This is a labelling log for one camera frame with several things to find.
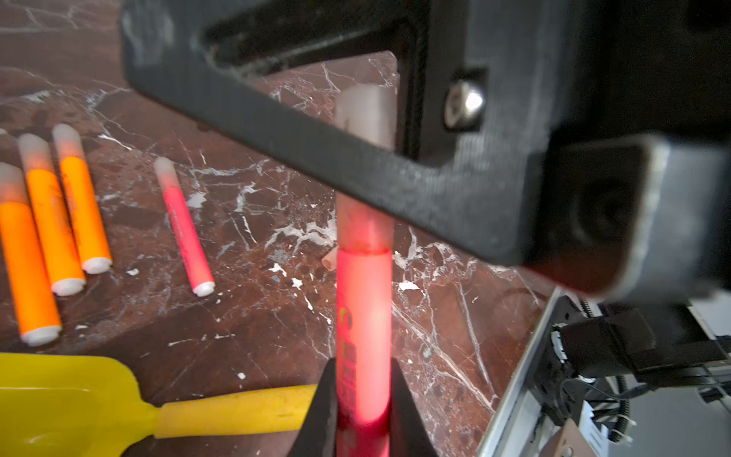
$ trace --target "machine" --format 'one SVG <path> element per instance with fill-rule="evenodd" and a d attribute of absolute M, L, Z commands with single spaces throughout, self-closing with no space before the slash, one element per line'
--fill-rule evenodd
<path fill-rule="evenodd" d="M 544 322 L 530 377 L 557 423 L 604 389 L 592 378 L 618 377 L 620 416 L 625 374 L 645 391 L 718 384 L 708 365 L 729 344 L 686 300 L 731 287 L 731 2 L 128 0 L 121 30 L 144 94 L 480 259 L 602 297 L 600 317 L 559 303 Z M 397 154 L 247 84 L 383 50 Z"/>

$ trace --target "yellow handle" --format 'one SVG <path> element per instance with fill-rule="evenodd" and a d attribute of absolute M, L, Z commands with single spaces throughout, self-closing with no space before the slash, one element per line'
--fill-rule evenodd
<path fill-rule="evenodd" d="M 247 435 L 299 430 L 316 385 L 253 390 L 160 408 L 156 438 Z"/>

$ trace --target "orange highlighter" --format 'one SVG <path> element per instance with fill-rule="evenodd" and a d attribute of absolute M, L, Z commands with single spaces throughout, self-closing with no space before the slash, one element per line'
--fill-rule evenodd
<path fill-rule="evenodd" d="M 0 235 L 20 339 L 40 346 L 58 338 L 61 319 L 50 291 L 20 168 L 0 162 Z"/>
<path fill-rule="evenodd" d="M 71 215 L 81 268 L 88 274 L 109 271 L 112 254 L 96 204 L 94 185 L 81 148 L 81 138 L 73 127 L 59 124 L 53 128 L 61 179 Z"/>
<path fill-rule="evenodd" d="M 60 297 L 74 295 L 84 288 L 86 278 L 81 271 L 64 196 L 53 172 L 48 143 L 26 133 L 18 138 L 18 148 L 28 181 L 50 288 Z"/>

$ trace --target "translucent cap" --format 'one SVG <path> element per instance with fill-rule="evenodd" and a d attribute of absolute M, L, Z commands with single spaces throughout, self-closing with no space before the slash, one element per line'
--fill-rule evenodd
<path fill-rule="evenodd" d="M 335 123 L 374 146 L 393 150 L 396 132 L 396 95 L 392 90 L 359 84 L 335 100 Z"/>
<path fill-rule="evenodd" d="M 53 133 L 53 142 L 56 144 L 59 161 L 67 157 L 78 157 L 84 160 L 81 136 L 72 126 L 59 124 L 53 128 L 51 133 Z"/>
<path fill-rule="evenodd" d="M 23 134 L 18 138 L 18 149 L 26 174 L 33 170 L 48 170 L 53 173 L 50 149 L 43 138 L 30 133 Z"/>
<path fill-rule="evenodd" d="M 178 175 L 175 174 L 175 165 L 167 157 L 157 158 L 155 161 L 155 174 L 157 174 L 157 181 L 160 183 L 163 192 L 168 189 L 181 188 Z"/>
<path fill-rule="evenodd" d="M 20 168 L 0 162 L 0 204 L 11 202 L 29 204 L 26 180 Z"/>

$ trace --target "black holder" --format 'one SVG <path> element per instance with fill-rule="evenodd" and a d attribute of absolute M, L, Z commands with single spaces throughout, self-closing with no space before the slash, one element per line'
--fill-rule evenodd
<path fill-rule="evenodd" d="M 390 455 L 437 457 L 395 358 L 391 359 Z M 327 361 L 289 457 L 333 457 L 338 429 L 335 358 Z"/>

